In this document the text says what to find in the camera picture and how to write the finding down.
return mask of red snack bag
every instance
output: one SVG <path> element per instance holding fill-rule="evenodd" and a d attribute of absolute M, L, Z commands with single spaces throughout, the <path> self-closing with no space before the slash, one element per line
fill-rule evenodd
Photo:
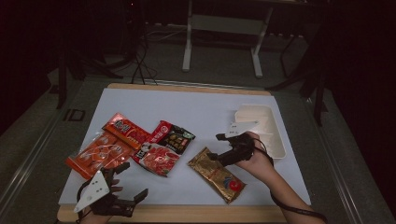
<path fill-rule="evenodd" d="M 154 174 L 167 176 L 195 135 L 167 121 L 160 124 L 132 158 Z"/>
<path fill-rule="evenodd" d="M 169 147 L 178 155 L 181 155 L 189 145 L 190 141 L 194 138 L 195 135 L 189 131 L 165 120 L 161 120 L 148 141 L 150 143 L 157 143 L 164 147 Z"/>
<path fill-rule="evenodd" d="M 82 151 L 69 156 L 65 163 L 86 179 L 102 167 L 114 168 L 127 161 L 132 148 L 109 132 L 103 132 Z"/>
<path fill-rule="evenodd" d="M 172 149 L 155 143 L 144 143 L 132 158 L 156 175 L 167 176 L 180 158 Z"/>
<path fill-rule="evenodd" d="M 103 130 L 113 133 L 134 150 L 138 150 L 150 136 L 148 132 L 120 113 L 115 114 L 103 127 Z"/>

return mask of food package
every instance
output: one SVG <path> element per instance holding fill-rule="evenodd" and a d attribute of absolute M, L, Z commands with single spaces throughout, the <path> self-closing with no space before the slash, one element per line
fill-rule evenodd
<path fill-rule="evenodd" d="M 132 158 L 152 173 L 167 176 L 194 138 L 187 130 L 161 120 Z"/>
<path fill-rule="evenodd" d="M 234 201 L 245 187 L 245 183 L 224 168 L 218 161 L 212 161 L 206 155 L 209 148 L 201 150 L 188 165 L 224 199 L 226 203 Z"/>
<path fill-rule="evenodd" d="M 103 130 L 116 135 L 120 140 L 134 149 L 139 150 L 150 133 L 128 120 L 121 113 L 116 113 L 103 127 Z"/>
<path fill-rule="evenodd" d="M 69 156 L 66 164 L 85 179 L 92 178 L 102 167 L 115 168 L 127 161 L 133 149 L 109 132 L 102 132 L 83 150 Z"/>

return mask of white tray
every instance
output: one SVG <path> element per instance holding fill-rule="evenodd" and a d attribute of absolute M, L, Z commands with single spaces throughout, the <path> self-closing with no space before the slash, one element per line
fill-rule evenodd
<path fill-rule="evenodd" d="M 285 158 L 286 150 L 269 105 L 241 105 L 235 113 L 236 122 L 256 120 L 259 124 L 250 131 L 259 135 L 260 140 L 265 144 L 268 155 L 273 159 Z"/>

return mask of white table surface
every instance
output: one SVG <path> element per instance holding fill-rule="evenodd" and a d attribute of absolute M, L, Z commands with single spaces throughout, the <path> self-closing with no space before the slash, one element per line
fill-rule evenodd
<path fill-rule="evenodd" d="M 154 175 L 130 160 L 131 167 L 116 176 L 124 186 L 119 193 L 120 199 L 132 200 L 138 192 L 148 189 L 148 197 L 142 204 L 224 205 L 226 202 L 187 162 L 204 147 L 217 153 L 231 149 L 227 142 L 218 141 L 215 135 L 226 132 L 234 121 L 234 113 L 243 104 L 271 106 L 287 154 L 284 159 L 275 160 L 275 167 L 300 197 L 311 204 L 273 96 L 104 89 L 82 145 L 88 144 L 117 112 L 148 132 L 152 132 L 161 119 L 167 120 L 194 133 L 196 138 L 167 178 Z M 247 184 L 230 206 L 274 204 L 269 189 L 262 182 L 235 165 L 227 166 L 227 169 Z M 59 204 L 76 204 L 78 189 L 84 181 L 77 172 L 71 171 Z"/>

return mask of wooden table edge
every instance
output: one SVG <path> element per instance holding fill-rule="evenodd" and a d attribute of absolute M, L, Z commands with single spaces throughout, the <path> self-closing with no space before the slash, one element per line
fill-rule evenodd
<path fill-rule="evenodd" d="M 208 87 L 190 87 L 190 86 L 162 86 L 162 85 L 111 83 L 107 87 L 109 89 L 123 89 L 123 90 L 190 91 L 190 92 L 245 94 L 245 95 L 266 95 L 266 96 L 271 95 L 269 91 L 236 90 L 236 89 L 227 89 L 227 88 L 208 88 Z"/>
<path fill-rule="evenodd" d="M 74 222 L 74 205 L 61 205 L 58 219 Z M 138 205 L 132 217 L 113 217 L 121 223 L 286 223 L 275 205 Z"/>

